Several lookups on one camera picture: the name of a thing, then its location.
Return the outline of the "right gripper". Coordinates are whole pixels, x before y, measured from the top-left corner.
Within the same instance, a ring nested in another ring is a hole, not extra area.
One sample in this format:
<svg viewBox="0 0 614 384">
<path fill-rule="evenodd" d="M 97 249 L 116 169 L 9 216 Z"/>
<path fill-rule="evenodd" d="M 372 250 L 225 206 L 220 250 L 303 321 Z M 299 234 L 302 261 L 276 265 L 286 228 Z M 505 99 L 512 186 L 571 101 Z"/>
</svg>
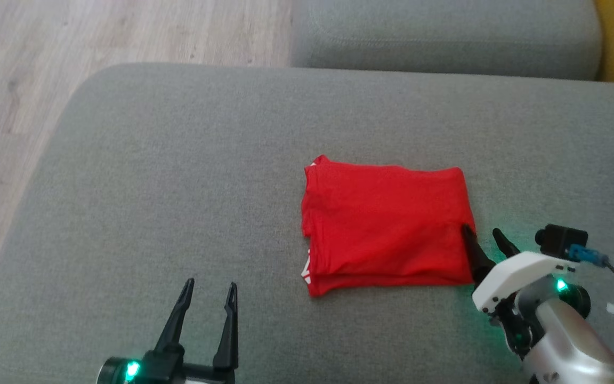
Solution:
<svg viewBox="0 0 614 384">
<path fill-rule="evenodd" d="M 485 255 L 475 232 L 463 224 L 462 239 L 475 284 L 471 298 L 475 308 L 495 315 L 500 304 L 524 305 L 522 315 L 536 308 L 552 296 L 569 304 L 580 316 L 587 318 L 591 311 L 589 294 L 580 286 L 567 283 L 562 276 L 577 270 L 579 263 L 533 251 L 522 251 L 499 228 L 492 236 L 506 260 L 495 263 Z"/>
</svg>

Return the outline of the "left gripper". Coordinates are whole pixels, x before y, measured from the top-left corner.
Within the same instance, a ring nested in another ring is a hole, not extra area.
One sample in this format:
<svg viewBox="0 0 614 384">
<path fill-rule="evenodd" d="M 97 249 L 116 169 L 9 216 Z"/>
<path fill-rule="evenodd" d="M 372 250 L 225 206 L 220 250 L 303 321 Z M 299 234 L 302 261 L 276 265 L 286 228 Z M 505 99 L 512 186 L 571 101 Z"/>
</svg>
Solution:
<svg viewBox="0 0 614 384">
<path fill-rule="evenodd" d="M 188 278 L 161 331 L 153 350 L 158 355 L 184 355 L 180 344 L 186 311 L 189 309 L 195 279 Z M 239 366 L 237 284 L 231 282 L 224 303 L 226 318 L 213 367 L 156 360 L 107 359 L 98 373 L 98 383 L 234 383 Z"/>
</svg>

